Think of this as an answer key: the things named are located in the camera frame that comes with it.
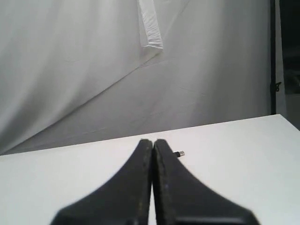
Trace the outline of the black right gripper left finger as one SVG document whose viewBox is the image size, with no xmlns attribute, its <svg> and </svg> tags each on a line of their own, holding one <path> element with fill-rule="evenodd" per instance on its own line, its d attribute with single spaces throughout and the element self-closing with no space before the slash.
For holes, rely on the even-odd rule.
<svg viewBox="0 0 300 225">
<path fill-rule="evenodd" d="M 120 170 L 100 188 L 61 209 L 54 225 L 146 225 L 152 183 L 152 141 L 142 139 Z"/>
</svg>

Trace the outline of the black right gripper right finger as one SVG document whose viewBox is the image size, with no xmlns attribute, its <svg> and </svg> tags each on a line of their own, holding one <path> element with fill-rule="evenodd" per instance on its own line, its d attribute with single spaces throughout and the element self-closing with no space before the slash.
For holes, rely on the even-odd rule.
<svg viewBox="0 0 300 225">
<path fill-rule="evenodd" d="M 166 140 L 152 151 L 158 225 L 256 225 L 254 214 L 201 183 L 179 161 Z"/>
</svg>

